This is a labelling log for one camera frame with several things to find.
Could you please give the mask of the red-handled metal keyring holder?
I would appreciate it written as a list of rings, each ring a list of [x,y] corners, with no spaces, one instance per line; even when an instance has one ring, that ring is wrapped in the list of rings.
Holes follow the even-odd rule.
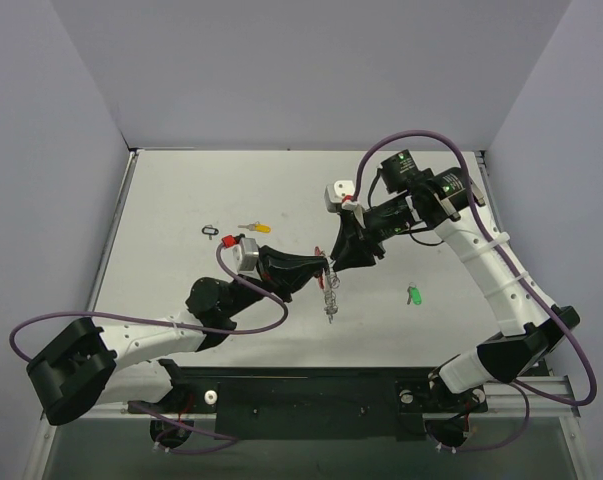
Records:
[[[324,312],[327,316],[328,322],[333,323],[334,317],[338,313],[338,302],[336,296],[336,290],[340,286],[340,280],[338,275],[332,269],[332,262],[326,255],[326,253],[319,247],[314,248],[314,253],[317,256],[321,256],[328,261],[327,267],[323,273],[317,278],[319,287],[324,296]]]

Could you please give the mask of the key with green tag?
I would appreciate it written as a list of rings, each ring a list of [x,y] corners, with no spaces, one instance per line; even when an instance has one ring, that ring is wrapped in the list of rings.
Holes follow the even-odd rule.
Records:
[[[418,289],[418,287],[414,284],[410,284],[407,288],[407,304],[408,305],[421,305],[422,304],[422,296]]]

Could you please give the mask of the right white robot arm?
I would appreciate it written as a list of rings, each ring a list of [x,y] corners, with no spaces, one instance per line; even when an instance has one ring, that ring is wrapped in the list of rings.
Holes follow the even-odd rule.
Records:
[[[449,409],[464,392],[497,380],[510,383],[564,339],[580,317],[560,307],[532,280],[499,230],[481,190],[459,167],[421,170],[408,151],[384,160],[378,174],[391,199],[365,209],[352,200],[355,184],[339,180],[325,189],[326,208],[340,217],[330,257],[334,271],[370,267],[385,255],[384,241],[424,223],[448,245],[488,302],[496,335],[433,373],[430,402]]]

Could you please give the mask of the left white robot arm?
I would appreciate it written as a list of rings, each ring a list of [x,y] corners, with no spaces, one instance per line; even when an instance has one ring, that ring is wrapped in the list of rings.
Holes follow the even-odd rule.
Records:
[[[72,313],[70,323],[29,359],[27,375],[48,422],[70,423],[100,403],[141,399],[138,389],[116,384],[117,373],[174,353],[202,352],[240,334],[234,316],[268,299],[289,314],[294,293],[329,267],[323,256],[284,254],[259,247],[249,276],[198,279],[183,311],[145,319],[102,312]],[[95,318],[108,320],[99,326]]]

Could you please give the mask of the key with yellow tag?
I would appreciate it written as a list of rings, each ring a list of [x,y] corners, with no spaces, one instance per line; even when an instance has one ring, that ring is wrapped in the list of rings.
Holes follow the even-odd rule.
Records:
[[[264,234],[269,234],[271,232],[271,227],[265,224],[261,224],[260,222],[253,222],[249,224],[240,224],[240,229],[244,229],[252,232],[259,232]]]

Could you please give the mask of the key with large black tag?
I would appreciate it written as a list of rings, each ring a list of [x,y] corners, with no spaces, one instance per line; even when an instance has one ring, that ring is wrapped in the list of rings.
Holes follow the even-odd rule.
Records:
[[[216,227],[214,227],[213,225],[205,225],[201,229],[201,233],[203,235],[207,236],[209,239],[212,239],[213,237],[215,237],[219,234],[219,230]]]

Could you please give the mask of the aluminium frame rail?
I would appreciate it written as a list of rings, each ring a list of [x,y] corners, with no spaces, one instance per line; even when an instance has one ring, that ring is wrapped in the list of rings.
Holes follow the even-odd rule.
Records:
[[[566,401],[574,400],[572,386],[567,377],[519,377],[515,384],[528,396],[533,415],[580,417],[579,407],[566,404]]]

